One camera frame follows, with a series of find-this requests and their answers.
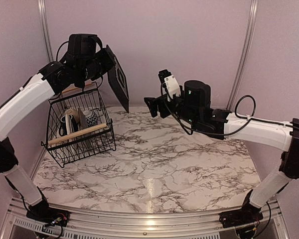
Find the square floral plate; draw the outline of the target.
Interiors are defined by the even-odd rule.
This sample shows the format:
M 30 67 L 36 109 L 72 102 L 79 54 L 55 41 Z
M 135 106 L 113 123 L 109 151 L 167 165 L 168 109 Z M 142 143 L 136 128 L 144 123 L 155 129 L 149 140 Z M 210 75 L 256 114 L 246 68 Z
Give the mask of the square floral plate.
M 121 106 L 127 113 L 129 113 L 129 92 L 127 78 L 116 55 L 113 53 L 109 45 L 106 46 L 106 50 L 114 61 L 113 68 L 107 72 L 109 85 Z

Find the grey patterned round plate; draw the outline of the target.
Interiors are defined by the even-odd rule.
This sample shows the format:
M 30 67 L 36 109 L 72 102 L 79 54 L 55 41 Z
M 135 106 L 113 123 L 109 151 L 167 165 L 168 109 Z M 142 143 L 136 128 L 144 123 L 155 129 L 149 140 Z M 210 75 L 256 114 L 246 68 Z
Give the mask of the grey patterned round plate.
M 78 131 L 80 131 L 80 130 L 83 130 L 83 129 L 86 128 L 86 119 L 85 119 L 85 116 L 84 116 L 84 114 L 83 114 L 83 112 L 81 111 L 80 108 L 77 108 L 76 111 L 78 113 L 78 119 L 76 121 L 77 121 L 77 124 L 78 124 Z M 80 136 L 76 137 L 76 139 L 81 140 L 79 142 L 79 145 L 81 147 L 88 148 L 89 142 L 86 142 L 86 140 L 84 138 L 84 135 L 80 135 Z

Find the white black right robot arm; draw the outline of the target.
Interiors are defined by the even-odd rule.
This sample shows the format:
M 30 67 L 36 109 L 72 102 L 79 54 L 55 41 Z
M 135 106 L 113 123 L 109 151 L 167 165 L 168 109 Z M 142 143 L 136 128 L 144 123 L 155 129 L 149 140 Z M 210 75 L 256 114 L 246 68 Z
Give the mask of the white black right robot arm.
M 160 90 L 161 96 L 144 99 L 152 117 L 173 116 L 188 134 L 199 132 L 221 140 L 244 140 L 282 151 L 280 166 L 246 195 L 242 207 L 220 213 L 223 227 L 260 221 L 262 206 L 289 182 L 299 179 L 299 119 L 277 122 L 212 109 L 211 88 L 198 80 L 180 86 L 170 76 L 162 80 Z

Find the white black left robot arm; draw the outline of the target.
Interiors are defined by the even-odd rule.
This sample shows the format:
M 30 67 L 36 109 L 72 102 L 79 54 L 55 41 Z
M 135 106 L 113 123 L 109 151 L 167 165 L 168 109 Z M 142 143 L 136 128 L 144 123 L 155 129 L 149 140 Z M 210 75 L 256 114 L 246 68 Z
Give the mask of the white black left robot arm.
M 8 138 L 9 132 L 44 101 L 71 84 L 83 88 L 87 80 L 101 78 L 114 65 L 112 50 L 109 46 L 104 47 L 97 35 L 72 34 L 61 60 L 41 68 L 0 106 L 0 173 L 28 202 L 31 216 L 47 222 L 58 213 L 19 165 Z

